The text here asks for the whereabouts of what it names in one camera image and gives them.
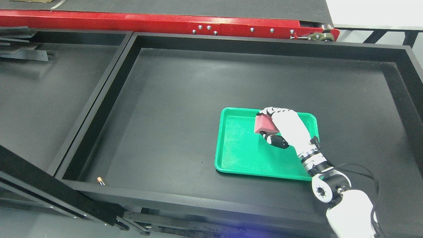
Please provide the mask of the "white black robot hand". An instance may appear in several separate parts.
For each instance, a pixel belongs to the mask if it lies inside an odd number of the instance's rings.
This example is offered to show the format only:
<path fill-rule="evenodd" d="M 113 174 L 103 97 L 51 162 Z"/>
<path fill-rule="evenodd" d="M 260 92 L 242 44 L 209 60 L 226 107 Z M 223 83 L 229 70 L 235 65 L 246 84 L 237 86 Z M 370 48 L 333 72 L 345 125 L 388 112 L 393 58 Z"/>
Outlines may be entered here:
<path fill-rule="evenodd" d="M 281 137 L 287 145 L 292 146 L 298 157 L 304 158 L 314 151 L 316 146 L 311 144 L 311 136 L 298 113 L 283 107 L 266 107 L 257 116 L 268 115 Z"/>

